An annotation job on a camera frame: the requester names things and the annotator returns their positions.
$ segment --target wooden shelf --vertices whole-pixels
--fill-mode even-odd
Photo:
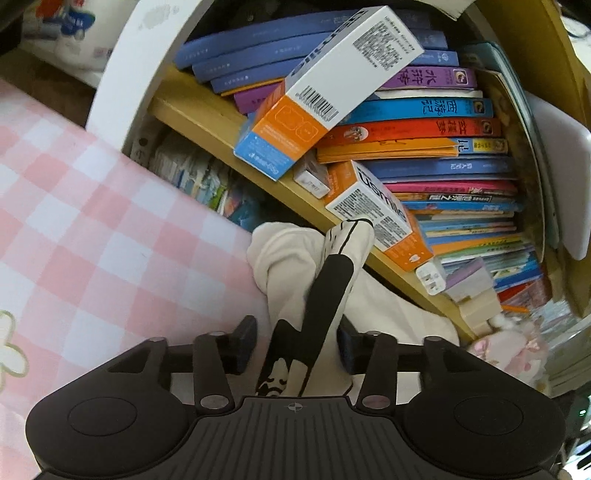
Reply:
[[[245,117],[236,110],[233,102],[197,84],[193,76],[171,68],[156,91],[149,112],[321,231],[326,232],[338,223],[337,217],[324,208],[321,200],[293,181],[291,172],[274,182],[234,156],[233,147]],[[444,295],[429,296],[414,273],[404,272],[376,248],[369,254],[367,265],[422,308],[449,317],[463,339],[474,338],[457,306]]]

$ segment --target blue book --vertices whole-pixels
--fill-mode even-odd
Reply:
[[[434,245],[453,244],[456,242],[464,242],[466,240],[481,240],[488,238],[502,238],[507,235],[513,235],[515,232],[501,232],[501,233],[479,233],[478,235],[455,235],[455,236],[439,236],[435,238],[426,238],[427,245],[433,247]]]
[[[467,228],[494,228],[496,226],[510,226],[514,223],[504,218],[473,218],[460,220],[419,220],[424,232],[444,232],[446,230],[461,230]]]
[[[252,85],[253,83],[283,78],[297,67],[301,60],[302,58],[276,61],[253,69],[224,75],[212,80],[212,88],[215,93],[222,93],[234,88]]]
[[[415,67],[459,67],[457,53],[451,50],[425,50],[410,65]]]
[[[363,162],[363,165],[382,181],[420,175],[489,174],[513,171],[513,159],[505,156],[479,156],[475,159],[458,157],[402,160],[395,158],[392,160],[367,160]]]
[[[407,118],[434,118],[453,116],[492,117],[490,99],[435,97],[396,98],[363,102],[347,115],[339,125],[403,120]]]
[[[182,70],[197,61],[217,57],[231,51],[243,50],[261,43],[311,33],[332,33],[356,12],[357,10],[340,10],[278,18],[196,38],[185,43],[179,49],[174,58],[174,64]]]
[[[483,174],[465,174],[465,175],[446,175],[445,181],[450,180],[517,180],[514,173],[483,173]],[[383,183],[400,183],[408,181],[441,181],[439,175],[417,175],[414,177],[397,177],[395,179],[382,180]]]
[[[521,271],[513,275],[507,275],[506,277],[496,278],[494,289],[497,292],[506,290],[507,288],[515,287],[528,281],[537,280],[541,278],[542,275],[543,273],[540,270],[540,266],[532,252],[530,253],[530,259]]]
[[[422,202],[419,200],[402,202],[402,204],[409,210],[471,210],[472,212],[520,212],[523,210],[523,205],[520,203]]]
[[[447,50],[447,40],[442,31],[409,28],[425,50]]]
[[[193,64],[200,83],[276,61],[305,57],[326,38],[326,33],[312,33],[276,40],[244,50],[233,51]]]

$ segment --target book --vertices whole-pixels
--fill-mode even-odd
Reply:
[[[526,266],[529,257],[529,252],[520,251],[513,252],[510,254],[491,255],[490,257],[482,258],[482,260],[488,273],[490,273],[491,275],[495,275],[496,273],[500,273],[501,271],[507,269],[523,268],[524,266]],[[470,260],[454,262],[451,264],[444,265],[443,269],[445,270],[446,274],[450,275],[459,268],[468,265],[468,263],[470,263]]]
[[[451,252],[447,254],[439,255],[439,261],[443,264],[449,264],[456,261],[470,261],[476,257],[490,257],[495,255],[504,255],[512,252],[527,252],[533,251],[534,246],[532,244],[516,241],[507,244],[499,245],[485,245],[484,247],[473,247],[466,248],[457,252]]]
[[[506,275],[502,275],[501,272],[497,272],[494,275],[495,280],[495,291],[505,290],[507,288],[515,287],[522,283],[537,280],[543,276],[540,266],[535,254],[530,253],[528,262],[521,268],[510,269],[506,272]]]
[[[440,157],[443,155],[457,156],[455,143],[447,138],[386,140],[340,147],[324,147],[316,150],[316,158],[320,163],[393,157]]]
[[[255,82],[249,83],[248,85],[244,85],[242,87],[236,87],[231,90],[226,90],[225,92],[220,93],[220,96],[227,97],[230,95],[234,95],[235,93],[239,92],[246,92],[247,90],[251,90],[258,87],[264,87],[265,85],[279,85],[283,78],[271,79],[271,80],[263,80],[262,82]]]
[[[409,88],[476,88],[476,76],[471,69],[456,67],[406,67],[384,83],[378,90]]]
[[[413,158],[412,160],[373,160],[365,167],[382,181],[414,176],[493,174],[513,171],[511,157],[482,156],[480,158]]]
[[[455,181],[462,180],[466,182],[477,181],[477,180],[516,180],[517,177],[514,173],[465,173],[461,175],[446,175],[446,180]],[[397,177],[395,179],[385,180],[385,183],[398,183],[398,182],[410,182],[410,181],[440,181],[439,175],[417,175],[415,177]]]
[[[417,210],[482,210],[484,212],[520,212],[523,210],[523,204],[518,202],[511,203],[479,203],[479,202],[422,202],[406,200],[402,204],[412,211]]]
[[[459,230],[433,230],[430,232],[425,232],[425,236],[427,238],[439,238],[447,236],[480,235],[483,233],[514,232],[516,230],[517,227],[515,225],[505,225],[485,228],[464,228]]]
[[[440,66],[459,67],[460,61],[455,51],[450,50],[425,50],[410,65],[416,66]]]
[[[498,137],[501,135],[501,122],[498,118],[410,118],[340,125],[330,130],[316,144],[316,147],[336,147],[383,140],[448,137],[451,134],[455,137],[464,135],[466,137],[487,135]]]
[[[340,125],[432,117],[494,116],[490,99],[471,98],[399,98],[365,101],[340,122]]]
[[[251,85],[264,80],[276,79],[279,77],[286,77],[298,64],[299,59],[289,59],[283,61],[276,61],[253,69],[243,70],[241,72],[231,73],[223,77],[212,80],[212,89],[215,93],[221,93],[225,90],[234,89],[237,87]]]
[[[482,210],[410,210],[419,222],[425,220],[459,220],[513,218],[515,212],[483,212]]]
[[[433,245],[431,250],[433,250],[433,253],[436,255],[444,255],[452,252],[459,252],[466,248],[493,247],[495,245],[509,244],[522,239],[523,237],[521,233],[495,233],[492,236],[484,238],[470,238],[456,242]]]
[[[357,10],[317,12],[296,17],[278,18],[206,35],[186,42],[175,55],[174,64],[182,70],[197,61],[217,57],[231,51],[243,50],[261,43],[282,40],[296,35],[332,33],[356,12]]]
[[[388,183],[391,192],[419,193],[479,193],[484,195],[517,195],[517,187],[510,181],[416,181],[412,183]]]
[[[481,195],[473,193],[394,193],[400,201],[429,201],[429,202],[479,202],[479,203],[511,203],[515,197],[501,197],[498,195]]]
[[[427,98],[427,97],[455,97],[455,98],[483,98],[482,90],[461,90],[458,88],[408,88],[396,90],[376,90],[368,100],[393,100],[395,98]]]
[[[469,228],[493,228],[515,225],[510,219],[505,218],[472,218],[456,220],[418,220],[424,232],[443,232],[448,230],[462,230]]]
[[[234,101],[236,102],[238,111],[243,115],[255,112],[265,98],[267,98],[276,88],[277,84],[272,83],[270,85],[264,85],[262,87],[256,87],[235,93]]]
[[[460,155],[471,154],[504,154],[509,151],[509,144],[505,138],[452,138],[457,142]]]
[[[314,50],[327,33],[312,33],[285,38],[193,63],[192,69],[199,83],[241,72],[277,61],[302,58]]]
[[[447,50],[447,40],[442,31],[407,27],[425,50]]]
[[[520,233],[481,233],[480,235],[458,235],[445,236],[439,238],[427,238],[427,244],[433,247],[445,247],[446,245],[461,244],[463,242],[474,242],[475,246],[479,244],[486,244],[489,241],[495,241],[499,238],[504,238],[508,235],[521,235]]]

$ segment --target paper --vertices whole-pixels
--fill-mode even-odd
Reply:
[[[424,4],[431,5],[445,13],[449,18],[457,20],[464,10],[474,3],[475,0],[418,0]]]

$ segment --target barcode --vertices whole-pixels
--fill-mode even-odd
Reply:
[[[380,65],[386,71],[400,61],[400,49],[404,49],[396,32],[383,20],[355,40],[353,46],[371,65]]]
[[[330,122],[339,111],[321,94],[316,92],[311,86],[296,94],[306,107],[312,109],[325,122]]]

